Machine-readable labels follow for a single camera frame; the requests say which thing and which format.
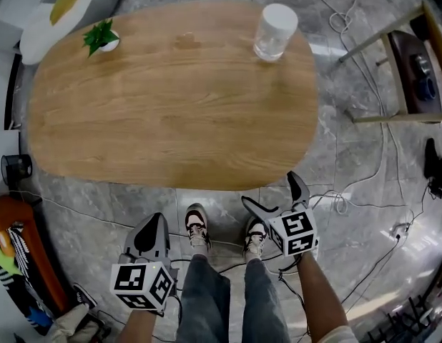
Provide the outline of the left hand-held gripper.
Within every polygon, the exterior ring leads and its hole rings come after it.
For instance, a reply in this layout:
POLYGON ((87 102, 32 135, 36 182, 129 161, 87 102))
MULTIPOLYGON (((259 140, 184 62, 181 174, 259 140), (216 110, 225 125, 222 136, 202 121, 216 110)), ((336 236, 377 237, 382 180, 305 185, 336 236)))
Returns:
POLYGON ((125 251, 112 265, 110 292, 131 310, 162 314, 177 279, 169 250, 166 218, 162 213, 147 217, 128 234, 125 251))

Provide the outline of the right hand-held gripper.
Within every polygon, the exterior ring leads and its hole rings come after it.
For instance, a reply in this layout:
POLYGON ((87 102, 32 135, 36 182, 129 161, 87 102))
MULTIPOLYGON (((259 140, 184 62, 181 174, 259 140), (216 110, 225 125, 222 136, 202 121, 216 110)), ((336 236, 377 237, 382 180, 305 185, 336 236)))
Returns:
POLYGON ((242 196, 241 201, 251 215, 268 224, 270 238, 283 256, 291 257, 316 247, 317 227, 313 211, 308 208, 308 186, 294 171, 287 173, 287 181, 294 204, 292 210, 281 214, 280 207, 267 209, 250 197, 242 196))

